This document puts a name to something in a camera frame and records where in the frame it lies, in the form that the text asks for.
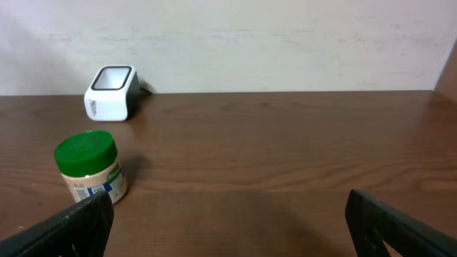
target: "white wall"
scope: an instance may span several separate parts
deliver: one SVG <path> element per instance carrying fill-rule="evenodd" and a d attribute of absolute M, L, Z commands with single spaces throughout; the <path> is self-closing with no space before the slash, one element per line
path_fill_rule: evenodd
<path fill-rule="evenodd" d="M 1 0 L 0 94 L 82 94 L 107 64 L 159 93 L 433 89 L 454 0 Z"/>

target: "wooden table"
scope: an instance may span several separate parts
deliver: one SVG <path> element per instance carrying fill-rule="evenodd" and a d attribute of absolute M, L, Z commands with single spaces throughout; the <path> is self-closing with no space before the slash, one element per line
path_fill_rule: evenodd
<path fill-rule="evenodd" d="M 431 91 L 164 94 L 90 121 L 81 96 L 0 98 L 0 239 L 73 203 L 54 147 L 116 139 L 131 184 L 106 256 L 355 256 L 362 188 L 457 236 L 457 106 Z"/>

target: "jar body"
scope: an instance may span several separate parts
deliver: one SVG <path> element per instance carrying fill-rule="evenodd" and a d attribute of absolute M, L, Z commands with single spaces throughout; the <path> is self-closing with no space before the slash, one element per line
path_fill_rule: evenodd
<path fill-rule="evenodd" d="M 125 172 L 119 160 L 103 171 L 81 178 L 62 174 L 75 202 L 79 202 L 98 191 L 107 191 L 112 203 L 119 201 L 127 192 Z"/>

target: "white cube-shaped object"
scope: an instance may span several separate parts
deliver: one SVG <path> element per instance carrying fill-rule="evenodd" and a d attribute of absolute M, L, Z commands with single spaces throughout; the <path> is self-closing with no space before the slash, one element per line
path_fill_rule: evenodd
<path fill-rule="evenodd" d="M 87 116 L 94 121 L 124 121 L 135 111 L 139 93 L 133 66 L 105 66 L 84 94 Z"/>

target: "plastic jar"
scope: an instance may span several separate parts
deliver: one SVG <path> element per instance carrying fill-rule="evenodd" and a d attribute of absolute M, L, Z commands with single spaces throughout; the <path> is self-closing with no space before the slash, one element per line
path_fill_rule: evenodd
<path fill-rule="evenodd" d="M 107 191 L 116 203 L 127 191 L 116 144 L 106 131 L 87 131 L 67 138 L 54 150 L 54 158 L 75 202 Z"/>

